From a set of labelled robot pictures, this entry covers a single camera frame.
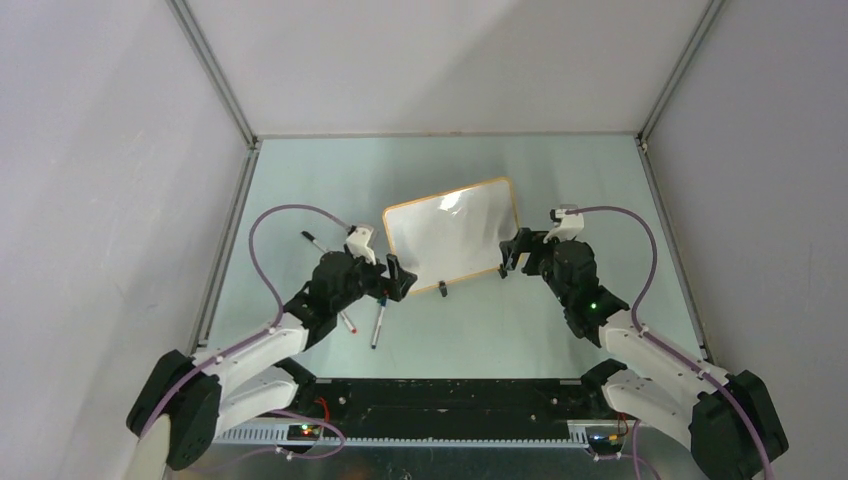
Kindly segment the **yellow framed whiteboard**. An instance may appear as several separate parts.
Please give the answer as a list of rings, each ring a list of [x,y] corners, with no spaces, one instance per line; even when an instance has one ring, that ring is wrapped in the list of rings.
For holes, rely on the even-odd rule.
[[[518,210],[512,181],[496,177],[390,206],[382,220],[391,252],[417,276],[417,294],[497,271]]]

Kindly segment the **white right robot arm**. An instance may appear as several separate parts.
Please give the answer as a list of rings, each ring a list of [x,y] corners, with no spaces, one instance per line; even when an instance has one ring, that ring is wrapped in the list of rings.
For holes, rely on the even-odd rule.
[[[766,476],[788,451],[765,383],[697,359],[634,318],[634,307],[600,283],[587,243],[521,228],[499,249],[501,276],[525,256],[521,272],[548,286],[572,333],[611,354],[581,378],[588,414],[647,422],[685,447],[709,479]]]

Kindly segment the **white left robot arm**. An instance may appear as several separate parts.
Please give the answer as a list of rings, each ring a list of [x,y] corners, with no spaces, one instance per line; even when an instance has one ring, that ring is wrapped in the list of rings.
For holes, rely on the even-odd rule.
[[[339,313],[364,296],[402,301],[417,282],[396,255],[369,262],[348,251],[324,254],[312,277],[274,320],[236,344],[187,356],[163,354],[131,407],[126,427],[143,439],[160,419],[168,422],[163,465],[183,470],[220,434],[259,415],[285,409],[304,416],[315,388],[296,378],[301,368],[281,362],[321,342]]]

